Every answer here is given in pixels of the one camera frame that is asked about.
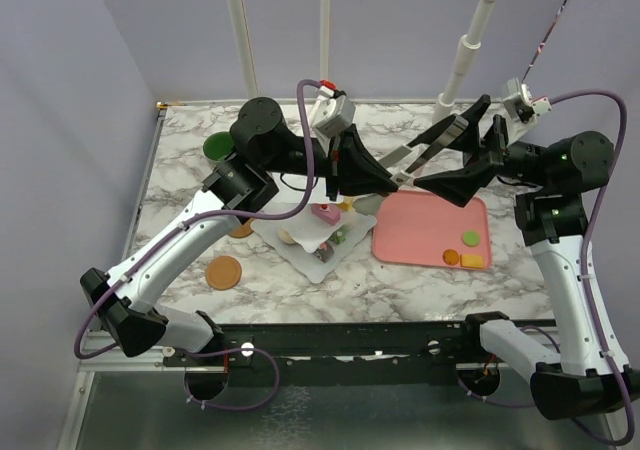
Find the pink tray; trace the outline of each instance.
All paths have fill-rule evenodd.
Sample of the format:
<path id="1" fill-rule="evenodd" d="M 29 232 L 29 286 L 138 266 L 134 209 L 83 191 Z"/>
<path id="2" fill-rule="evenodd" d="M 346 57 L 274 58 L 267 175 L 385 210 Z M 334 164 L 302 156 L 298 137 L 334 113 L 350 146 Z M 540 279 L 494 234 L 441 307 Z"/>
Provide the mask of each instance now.
<path id="1" fill-rule="evenodd" d="M 401 190 L 384 201 L 376 218 L 373 254 L 383 262 L 476 270 L 444 263 L 442 254 L 453 249 L 461 255 L 481 255 L 482 270 L 491 266 L 487 207 L 479 198 L 460 208 L 433 193 Z M 480 235 L 479 245 L 462 243 L 467 230 Z"/>

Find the marble table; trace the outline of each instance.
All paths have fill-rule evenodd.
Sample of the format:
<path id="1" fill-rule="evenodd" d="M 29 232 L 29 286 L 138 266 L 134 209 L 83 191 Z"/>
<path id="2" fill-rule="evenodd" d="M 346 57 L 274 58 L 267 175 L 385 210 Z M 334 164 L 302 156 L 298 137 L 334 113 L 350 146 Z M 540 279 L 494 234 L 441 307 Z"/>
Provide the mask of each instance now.
<path id="1" fill-rule="evenodd" d="M 238 109 L 221 104 L 167 109 L 132 251 L 191 199 L 209 174 L 202 143 L 211 133 L 228 130 Z M 289 128 L 299 132 L 296 106 L 283 104 L 282 109 Z M 360 104 L 355 123 L 364 144 L 379 157 L 427 128 L 432 111 L 430 105 Z M 488 128 L 491 117 L 485 116 L 481 128 Z M 460 164 L 459 154 L 442 152 L 427 171 Z M 511 318 L 552 318 L 542 275 L 513 219 L 515 193 L 494 181 L 478 194 L 489 212 L 492 240 L 493 265 L 485 272 L 383 263 L 372 255 L 369 235 L 334 273 L 314 285 L 253 234 L 216 242 L 171 284 L 160 303 L 204 310 L 218 323 L 456 320 L 492 310 Z M 205 267 L 217 255 L 231 255 L 242 264 L 242 280 L 231 290 L 212 290 L 205 282 Z"/>

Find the orange circle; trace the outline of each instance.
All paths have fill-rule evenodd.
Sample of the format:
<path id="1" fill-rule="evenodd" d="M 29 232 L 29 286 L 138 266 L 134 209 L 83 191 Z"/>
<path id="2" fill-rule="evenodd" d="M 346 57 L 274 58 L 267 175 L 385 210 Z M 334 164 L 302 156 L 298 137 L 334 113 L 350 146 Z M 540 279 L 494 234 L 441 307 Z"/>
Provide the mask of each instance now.
<path id="1" fill-rule="evenodd" d="M 455 250 L 445 250 L 442 254 L 442 260 L 444 260 L 444 263 L 447 265 L 457 265 L 460 261 L 460 255 L 458 255 L 458 252 Z"/>
<path id="2" fill-rule="evenodd" d="M 246 238 L 253 233 L 253 229 L 251 228 L 251 222 L 253 222 L 253 218 L 247 220 L 244 225 L 240 225 L 239 227 L 234 228 L 229 233 L 230 237 L 233 238 Z"/>
<path id="3" fill-rule="evenodd" d="M 216 290 L 229 290 L 242 277 L 242 267 L 233 257 L 217 257 L 209 262 L 205 270 L 205 278 L 210 287 Z"/>

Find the green circle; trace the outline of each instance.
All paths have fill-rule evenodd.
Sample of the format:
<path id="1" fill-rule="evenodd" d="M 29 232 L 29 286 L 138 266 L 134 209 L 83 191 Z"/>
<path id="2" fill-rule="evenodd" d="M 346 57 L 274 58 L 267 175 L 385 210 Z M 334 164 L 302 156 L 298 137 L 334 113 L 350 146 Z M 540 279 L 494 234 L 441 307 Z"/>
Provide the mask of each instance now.
<path id="1" fill-rule="evenodd" d="M 467 247 L 477 247 L 480 243 L 480 235 L 473 230 L 467 230 L 462 234 L 462 243 Z"/>
<path id="2" fill-rule="evenodd" d="M 233 150 L 233 140 L 229 132 L 218 132 L 209 136 L 202 145 L 204 156 L 209 160 L 223 160 Z"/>

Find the white pipe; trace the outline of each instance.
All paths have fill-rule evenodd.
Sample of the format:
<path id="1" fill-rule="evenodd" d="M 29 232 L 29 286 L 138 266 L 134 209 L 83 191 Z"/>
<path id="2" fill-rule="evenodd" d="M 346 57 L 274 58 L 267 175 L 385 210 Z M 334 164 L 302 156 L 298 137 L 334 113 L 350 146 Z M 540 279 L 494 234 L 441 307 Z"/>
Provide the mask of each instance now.
<path id="1" fill-rule="evenodd" d="M 331 0 L 320 0 L 320 79 L 329 80 Z"/>
<path id="2" fill-rule="evenodd" d="M 244 85 L 247 89 L 247 97 L 258 96 L 258 82 L 256 80 L 256 70 L 251 54 L 251 41 L 249 39 L 249 27 L 247 25 L 247 14 L 242 0 L 227 0 L 229 13 L 231 14 L 231 24 L 233 35 L 236 38 L 236 48 L 242 67 Z"/>
<path id="3" fill-rule="evenodd" d="M 480 49 L 480 41 L 484 34 L 491 12 L 493 11 L 493 5 L 497 0 L 480 0 L 476 11 L 473 14 L 469 31 L 466 35 L 463 35 L 458 42 L 458 51 L 456 52 L 456 58 L 453 63 L 453 71 L 449 76 L 447 85 L 440 95 L 433 113 L 431 123 L 437 123 L 447 115 L 451 113 L 453 103 L 455 102 L 458 90 L 462 85 L 465 75 L 471 68 L 476 54 Z"/>

